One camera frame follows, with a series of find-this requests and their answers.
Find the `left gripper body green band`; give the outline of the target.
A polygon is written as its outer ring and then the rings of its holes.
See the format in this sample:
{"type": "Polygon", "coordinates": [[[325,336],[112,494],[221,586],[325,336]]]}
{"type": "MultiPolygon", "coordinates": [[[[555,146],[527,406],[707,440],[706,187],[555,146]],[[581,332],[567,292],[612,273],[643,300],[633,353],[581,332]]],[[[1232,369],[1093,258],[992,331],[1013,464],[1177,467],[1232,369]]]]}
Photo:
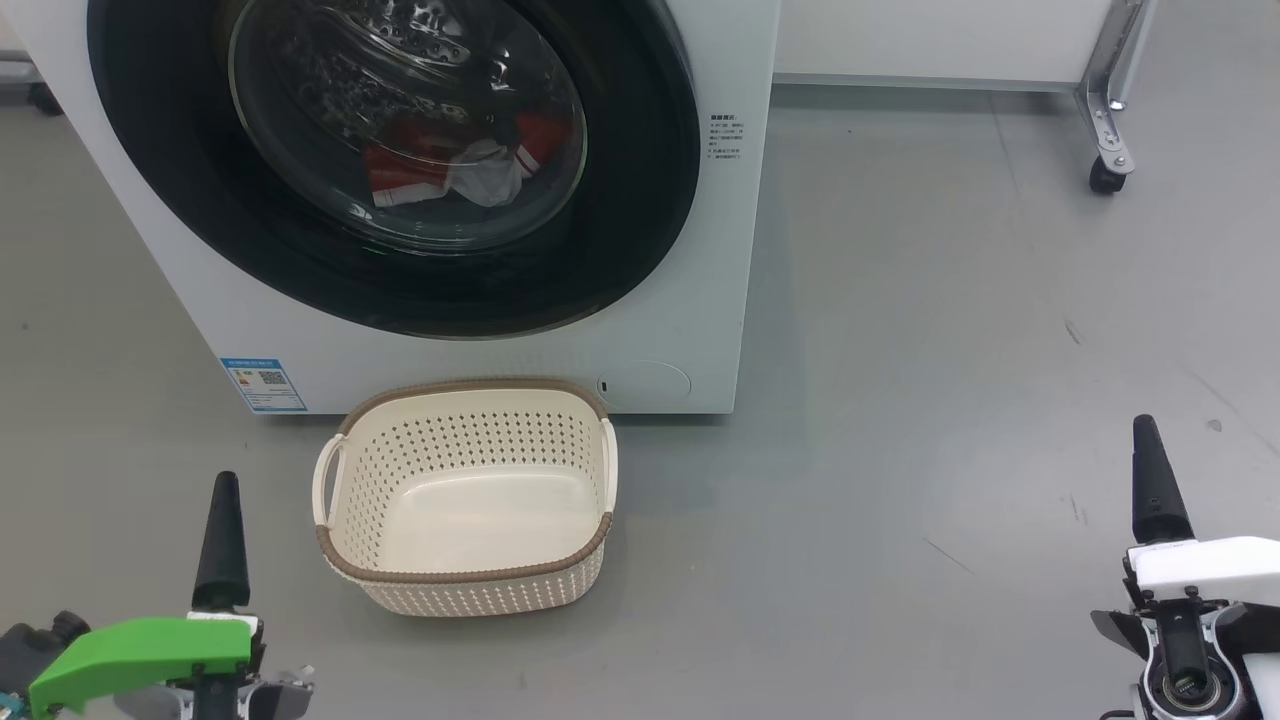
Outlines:
{"type": "Polygon", "coordinates": [[[28,716],[82,714],[111,698],[132,719],[302,719],[314,669],[260,673],[262,624],[252,615],[137,618],[73,641],[28,684],[28,716]]]}

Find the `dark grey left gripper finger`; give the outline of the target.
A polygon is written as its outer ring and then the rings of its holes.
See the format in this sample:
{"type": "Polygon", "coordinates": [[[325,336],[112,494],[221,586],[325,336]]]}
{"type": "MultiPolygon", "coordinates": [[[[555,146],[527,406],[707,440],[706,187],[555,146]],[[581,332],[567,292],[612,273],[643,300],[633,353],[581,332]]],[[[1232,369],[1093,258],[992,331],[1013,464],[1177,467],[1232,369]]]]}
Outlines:
{"type": "Polygon", "coordinates": [[[192,609],[232,612],[247,606],[250,597],[239,478],[233,471],[220,471],[209,506],[192,609]]]}

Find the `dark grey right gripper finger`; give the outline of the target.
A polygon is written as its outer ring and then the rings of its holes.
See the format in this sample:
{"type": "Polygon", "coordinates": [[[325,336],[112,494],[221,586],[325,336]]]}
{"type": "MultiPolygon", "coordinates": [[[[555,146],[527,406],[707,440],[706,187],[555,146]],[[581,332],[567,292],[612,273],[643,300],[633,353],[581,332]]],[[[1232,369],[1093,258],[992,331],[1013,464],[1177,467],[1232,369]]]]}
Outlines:
{"type": "Polygon", "coordinates": [[[1192,541],[1194,530],[1156,420],[1133,421],[1132,532],[1138,544],[1192,541]]]}

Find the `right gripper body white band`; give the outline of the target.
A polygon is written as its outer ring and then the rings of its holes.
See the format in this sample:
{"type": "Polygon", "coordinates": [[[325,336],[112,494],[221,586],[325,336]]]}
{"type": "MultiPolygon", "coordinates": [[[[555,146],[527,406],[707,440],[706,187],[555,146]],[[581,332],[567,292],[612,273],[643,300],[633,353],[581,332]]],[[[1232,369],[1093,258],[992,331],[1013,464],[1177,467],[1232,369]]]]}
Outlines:
{"type": "Polygon", "coordinates": [[[1130,547],[1123,560],[1132,610],[1091,612],[1094,629],[1143,660],[1152,602],[1198,600],[1204,611],[1239,606],[1219,642],[1230,657],[1277,653],[1279,543],[1260,537],[1185,539],[1130,547]]]}

